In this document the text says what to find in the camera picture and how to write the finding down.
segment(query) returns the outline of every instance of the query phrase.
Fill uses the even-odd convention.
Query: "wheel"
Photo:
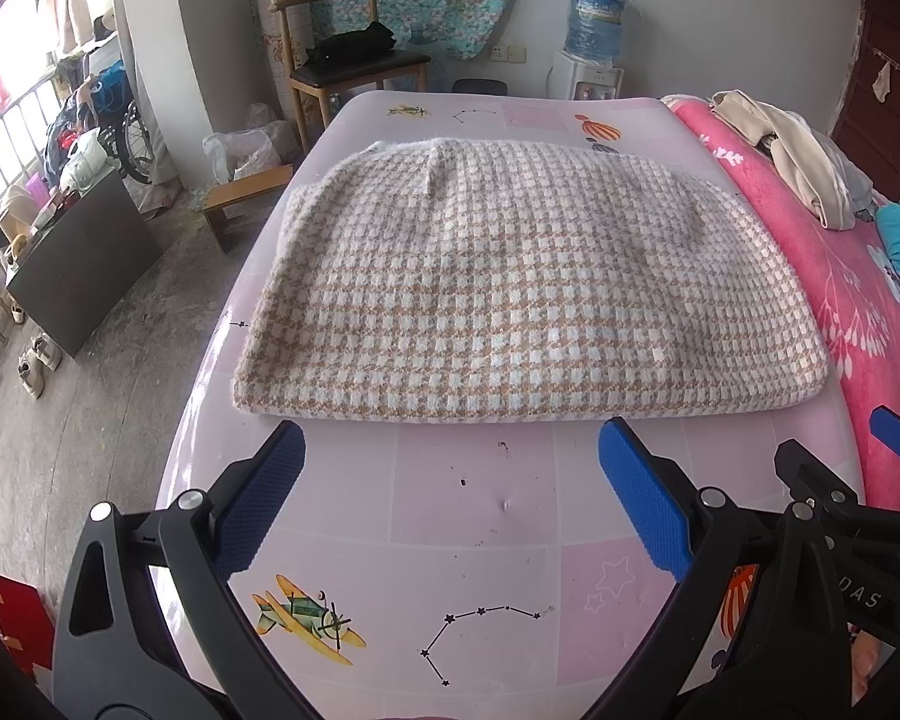
[[[103,146],[103,150],[106,151],[108,157],[120,159],[120,154],[117,152],[117,138],[114,134],[114,127],[101,127],[97,140]]]
[[[141,184],[149,184],[149,172],[154,165],[154,147],[135,101],[127,105],[124,122],[116,135],[117,155],[120,156],[127,175]]]

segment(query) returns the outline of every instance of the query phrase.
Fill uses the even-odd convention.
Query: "metal screw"
[[[720,509],[727,502],[727,497],[717,488],[704,488],[700,491],[700,499],[703,506],[711,509]]]
[[[797,517],[797,519],[812,519],[813,509],[803,501],[797,501],[797,503],[794,503],[794,517]]]
[[[108,504],[106,501],[101,501],[96,504],[93,509],[90,509],[90,519],[93,522],[103,522],[104,519],[110,517],[110,513],[113,511],[113,507]]]
[[[180,509],[195,509],[197,506],[203,503],[203,493],[199,490],[187,490],[186,493],[180,495],[180,498],[176,500],[176,504],[180,507]]]

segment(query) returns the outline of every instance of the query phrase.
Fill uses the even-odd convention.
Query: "black chair seat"
[[[493,79],[457,79],[453,82],[453,89],[450,90],[455,95],[494,95],[495,97],[506,97],[506,84],[503,81]]]
[[[424,53],[402,52],[402,50],[390,50],[384,55],[367,62],[358,62],[343,67],[314,67],[310,62],[298,67],[290,73],[294,81],[300,81],[313,86],[314,89],[322,89],[324,86],[333,86],[337,83],[345,83],[360,76],[371,76],[374,73],[385,73],[396,68],[422,65],[429,62],[430,57]]]

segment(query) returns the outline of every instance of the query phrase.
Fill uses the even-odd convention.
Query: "dark wooden door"
[[[883,103],[874,81],[890,61]],[[900,201],[900,3],[865,0],[860,52],[833,139],[888,199]]]

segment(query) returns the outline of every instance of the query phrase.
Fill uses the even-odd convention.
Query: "constellation print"
[[[467,113],[496,113],[496,111],[487,111],[482,108],[472,108],[470,110],[461,111],[460,113],[455,113],[455,114],[453,114],[453,116],[451,118],[456,119],[461,124],[466,124],[466,122],[461,118],[461,116],[463,116],[464,114],[467,114]]]
[[[465,617],[471,617],[474,615],[476,615],[477,617],[483,617],[485,614],[490,614],[492,611],[513,611],[514,613],[523,614],[533,620],[538,620],[538,619],[540,619],[540,616],[541,616],[539,611],[524,611],[524,610],[522,610],[522,608],[509,607],[509,606],[507,606],[507,607],[477,607],[475,610],[468,611],[466,614],[447,614],[443,618],[443,627],[437,632],[437,635],[434,637],[434,640],[431,641],[430,644],[425,649],[420,650],[420,655],[423,655],[423,659],[425,661],[427,661],[428,664],[430,664],[430,667],[434,670],[434,674],[437,675],[437,678],[439,678],[439,680],[440,680],[440,684],[443,685],[444,688],[446,688],[447,685],[450,685],[450,680],[448,680],[446,677],[444,677],[444,675],[442,675],[440,673],[439,669],[434,664],[434,661],[432,661],[432,659],[430,658],[430,654],[431,654],[431,651],[434,649],[434,645],[439,640],[439,637],[441,637],[443,635],[443,632],[446,631],[455,622],[458,622],[458,620],[463,620],[463,618],[465,618]]]

